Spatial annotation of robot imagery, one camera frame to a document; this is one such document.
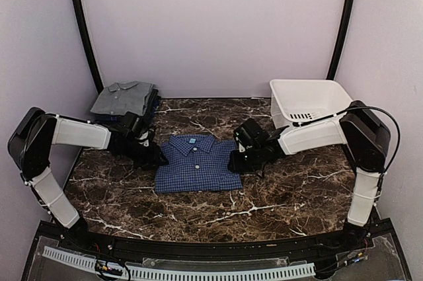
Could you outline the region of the blue checked long sleeve shirt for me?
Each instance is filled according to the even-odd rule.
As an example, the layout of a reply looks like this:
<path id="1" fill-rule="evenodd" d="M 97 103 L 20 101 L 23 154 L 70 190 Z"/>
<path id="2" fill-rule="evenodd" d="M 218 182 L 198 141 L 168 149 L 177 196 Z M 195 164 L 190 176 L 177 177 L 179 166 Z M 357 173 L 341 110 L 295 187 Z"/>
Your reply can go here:
<path id="1" fill-rule="evenodd" d="M 155 175 L 157 194 L 240 190 L 239 173 L 228 169 L 230 154 L 237 149 L 233 140 L 213 135 L 175 135 L 162 144 L 168 160 Z"/>

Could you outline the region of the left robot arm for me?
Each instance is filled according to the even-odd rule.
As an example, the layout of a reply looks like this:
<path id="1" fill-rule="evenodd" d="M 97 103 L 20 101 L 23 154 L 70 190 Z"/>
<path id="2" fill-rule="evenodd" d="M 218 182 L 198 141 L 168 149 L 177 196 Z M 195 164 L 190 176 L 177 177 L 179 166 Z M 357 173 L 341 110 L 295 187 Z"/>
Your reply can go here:
<path id="1" fill-rule="evenodd" d="M 154 138 L 154 127 L 144 126 L 141 117 L 133 112 L 107 126 L 32 107 L 8 140 L 7 150 L 24 185 L 31 189 L 40 206 L 68 231 L 68 242 L 79 252 L 87 252 L 93 247 L 93 236 L 86 232 L 87 222 L 52 172 L 53 147 L 108 151 L 115 157 L 130 159 L 136 169 L 151 170 L 168 163 Z"/>

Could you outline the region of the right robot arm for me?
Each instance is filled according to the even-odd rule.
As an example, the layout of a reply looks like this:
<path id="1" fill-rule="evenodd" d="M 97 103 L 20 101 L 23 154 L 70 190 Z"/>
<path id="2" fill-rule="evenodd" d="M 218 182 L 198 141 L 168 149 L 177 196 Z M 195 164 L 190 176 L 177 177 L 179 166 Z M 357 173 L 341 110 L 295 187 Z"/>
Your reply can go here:
<path id="1" fill-rule="evenodd" d="M 233 132 L 238 148 L 230 153 L 228 168 L 238 173 L 263 171 L 265 166 L 288 155 L 326 147 L 345 145 L 352 158 L 356 176 L 352 201 L 337 244 L 352 250 L 363 239 L 371 211 L 381 196 L 383 179 L 395 154 L 389 155 L 391 132 L 377 117 L 380 112 L 393 116 L 359 100 L 340 112 L 306 122 L 277 128 L 272 133 L 249 118 Z"/>

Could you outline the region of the grey shirt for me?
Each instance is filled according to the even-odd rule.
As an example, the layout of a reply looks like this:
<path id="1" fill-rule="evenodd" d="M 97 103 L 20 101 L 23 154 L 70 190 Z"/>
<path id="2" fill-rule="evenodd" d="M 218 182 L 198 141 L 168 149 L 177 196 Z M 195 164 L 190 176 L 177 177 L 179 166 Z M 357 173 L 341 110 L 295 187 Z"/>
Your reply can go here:
<path id="1" fill-rule="evenodd" d="M 153 87 L 153 84 L 142 81 L 113 83 L 100 92 L 90 112 L 111 116 L 132 112 L 142 116 Z"/>

